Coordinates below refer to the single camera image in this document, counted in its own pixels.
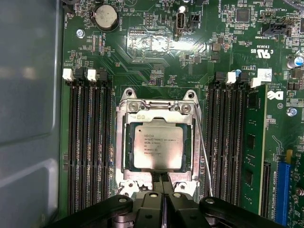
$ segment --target motherboard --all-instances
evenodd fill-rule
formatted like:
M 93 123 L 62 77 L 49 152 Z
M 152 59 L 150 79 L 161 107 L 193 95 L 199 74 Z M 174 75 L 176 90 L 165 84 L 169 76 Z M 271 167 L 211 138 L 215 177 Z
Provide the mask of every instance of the motherboard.
M 283 0 L 62 7 L 61 218 L 152 190 L 159 171 L 196 202 L 212 194 L 304 227 L 304 11 Z

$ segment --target dell logo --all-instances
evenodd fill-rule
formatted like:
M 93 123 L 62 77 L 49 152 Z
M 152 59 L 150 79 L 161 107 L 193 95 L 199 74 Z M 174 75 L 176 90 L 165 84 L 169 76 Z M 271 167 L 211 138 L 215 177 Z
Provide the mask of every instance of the dell logo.
M 272 100 L 272 99 L 283 100 L 283 97 L 284 97 L 284 92 L 283 91 L 277 91 L 277 92 L 269 91 L 267 93 L 267 98 L 269 100 Z

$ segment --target gray metal case panel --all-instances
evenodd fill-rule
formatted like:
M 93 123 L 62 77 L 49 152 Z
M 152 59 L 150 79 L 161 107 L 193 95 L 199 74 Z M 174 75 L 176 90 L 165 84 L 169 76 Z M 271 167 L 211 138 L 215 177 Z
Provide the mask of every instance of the gray metal case panel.
M 58 207 L 60 1 L 0 5 L 0 224 L 39 227 Z

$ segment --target memory chip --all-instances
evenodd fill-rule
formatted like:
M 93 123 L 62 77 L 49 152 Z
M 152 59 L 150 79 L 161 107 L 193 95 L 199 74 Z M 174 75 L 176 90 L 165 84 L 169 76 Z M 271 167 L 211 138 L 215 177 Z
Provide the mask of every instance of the memory chip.
M 250 170 L 245 170 L 245 182 L 252 185 L 253 173 Z
M 249 9 L 237 9 L 237 22 L 249 22 Z
M 257 108 L 257 93 L 251 93 L 248 97 L 249 108 Z
M 248 134 L 247 136 L 247 146 L 250 148 L 250 149 L 254 149 L 255 148 L 255 142 L 256 141 L 256 137 L 252 134 Z

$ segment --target blue pcie slot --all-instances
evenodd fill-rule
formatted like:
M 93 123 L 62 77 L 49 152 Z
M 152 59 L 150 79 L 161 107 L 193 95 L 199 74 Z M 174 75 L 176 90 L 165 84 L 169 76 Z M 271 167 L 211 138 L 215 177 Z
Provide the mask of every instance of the blue pcie slot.
M 290 165 L 285 162 L 279 162 L 276 188 L 275 222 L 283 226 L 286 226 L 287 224 L 289 175 Z

